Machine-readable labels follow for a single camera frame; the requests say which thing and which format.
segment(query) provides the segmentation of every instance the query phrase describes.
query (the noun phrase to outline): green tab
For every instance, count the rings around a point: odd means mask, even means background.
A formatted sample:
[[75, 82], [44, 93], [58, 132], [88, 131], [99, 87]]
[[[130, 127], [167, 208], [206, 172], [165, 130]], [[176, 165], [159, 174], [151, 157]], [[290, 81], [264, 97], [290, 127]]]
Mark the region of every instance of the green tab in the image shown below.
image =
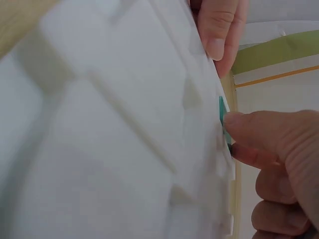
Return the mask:
[[319, 30], [283, 36], [238, 51], [234, 74], [319, 54]]
[[[221, 125], [224, 126], [224, 115], [227, 114], [227, 109], [225, 107], [225, 103], [224, 103], [224, 99], [222, 96], [219, 97], [219, 119], [221, 122]], [[231, 144], [231, 136], [229, 135], [229, 133], [224, 129], [224, 135], [226, 138], [226, 142], [228, 144]]]

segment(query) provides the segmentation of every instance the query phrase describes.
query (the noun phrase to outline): white wall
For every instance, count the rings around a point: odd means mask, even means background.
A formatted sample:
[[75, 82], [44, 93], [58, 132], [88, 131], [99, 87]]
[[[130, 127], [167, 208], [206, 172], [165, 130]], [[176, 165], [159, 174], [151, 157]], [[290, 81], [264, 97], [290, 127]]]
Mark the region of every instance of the white wall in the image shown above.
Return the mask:
[[[237, 88], [238, 110], [250, 113], [260, 110], [294, 112], [319, 111], [319, 70], [284, 77], [252, 86]], [[251, 213], [261, 200], [255, 192], [259, 170], [242, 166], [242, 199], [239, 239], [250, 239], [255, 230]]]

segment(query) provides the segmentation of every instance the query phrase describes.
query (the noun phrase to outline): green stripe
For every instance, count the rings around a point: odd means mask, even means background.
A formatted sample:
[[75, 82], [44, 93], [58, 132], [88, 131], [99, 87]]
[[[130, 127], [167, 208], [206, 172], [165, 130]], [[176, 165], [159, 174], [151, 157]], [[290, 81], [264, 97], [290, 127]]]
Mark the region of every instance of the green stripe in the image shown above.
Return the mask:
[[238, 51], [232, 71], [234, 74], [239, 74], [317, 54], [319, 54], [319, 30], [306, 31]]

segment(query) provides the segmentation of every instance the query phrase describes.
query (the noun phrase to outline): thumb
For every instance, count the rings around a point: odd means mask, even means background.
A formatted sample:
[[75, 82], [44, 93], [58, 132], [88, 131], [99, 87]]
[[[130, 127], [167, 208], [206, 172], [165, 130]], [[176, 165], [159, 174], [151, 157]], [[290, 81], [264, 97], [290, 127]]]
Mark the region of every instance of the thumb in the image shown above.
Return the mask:
[[234, 19], [238, 0], [203, 0], [198, 14], [198, 31], [208, 55], [223, 58], [225, 40]]
[[319, 113], [314, 111], [261, 111], [246, 115], [234, 112], [224, 118], [227, 132], [237, 143], [275, 153], [282, 162], [313, 134], [318, 124]]

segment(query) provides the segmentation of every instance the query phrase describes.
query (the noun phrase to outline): fingernail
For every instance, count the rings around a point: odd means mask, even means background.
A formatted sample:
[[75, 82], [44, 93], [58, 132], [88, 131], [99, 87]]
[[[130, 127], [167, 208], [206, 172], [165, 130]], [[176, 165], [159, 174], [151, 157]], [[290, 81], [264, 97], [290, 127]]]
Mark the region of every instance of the fingernail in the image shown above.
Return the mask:
[[206, 51], [214, 61], [220, 61], [224, 56], [225, 40], [211, 38], [206, 44]]
[[294, 196], [294, 192], [293, 192], [293, 189], [291, 188], [291, 184], [288, 177], [284, 177], [279, 180], [278, 189], [283, 196], [286, 196], [286, 197]]
[[291, 236], [278, 234], [275, 239], [291, 239]]
[[238, 119], [243, 115], [240, 112], [229, 112], [223, 117], [223, 122], [226, 124], [234, 124], [238, 121]]
[[295, 228], [303, 228], [308, 222], [308, 218], [303, 212], [293, 212], [288, 215], [288, 223]]

